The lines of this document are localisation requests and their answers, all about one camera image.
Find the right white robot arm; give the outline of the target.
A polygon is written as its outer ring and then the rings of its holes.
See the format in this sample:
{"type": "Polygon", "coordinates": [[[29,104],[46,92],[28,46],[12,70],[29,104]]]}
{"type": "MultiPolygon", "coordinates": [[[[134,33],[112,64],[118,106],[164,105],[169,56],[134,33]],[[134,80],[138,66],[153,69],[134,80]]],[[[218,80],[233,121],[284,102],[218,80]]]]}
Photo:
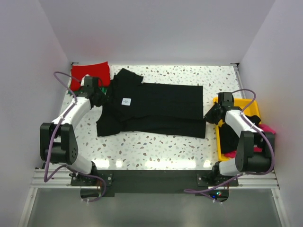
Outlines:
{"type": "Polygon", "coordinates": [[[235,157],[215,163],[209,180],[218,177],[234,180],[244,174],[266,175],[274,169],[275,135],[258,127],[244,113],[256,99],[255,92],[252,94],[253,99],[241,108],[236,106],[233,92],[220,92],[218,100],[205,114],[206,122],[218,125],[222,121],[238,137],[235,157]]]}

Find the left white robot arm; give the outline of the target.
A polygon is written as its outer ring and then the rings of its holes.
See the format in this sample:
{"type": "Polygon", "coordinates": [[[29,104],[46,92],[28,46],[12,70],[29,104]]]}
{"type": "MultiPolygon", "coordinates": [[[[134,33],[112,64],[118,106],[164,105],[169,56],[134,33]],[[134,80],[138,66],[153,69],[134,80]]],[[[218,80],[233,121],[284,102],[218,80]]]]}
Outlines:
{"type": "Polygon", "coordinates": [[[45,161],[45,182],[63,167],[83,175],[91,175],[95,169],[92,161],[79,154],[74,130],[93,107],[100,107],[108,101],[102,91],[103,81],[86,75],[80,81],[79,90],[74,92],[64,86],[73,100],[57,118],[40,126],[40,157],[45,161]]]}

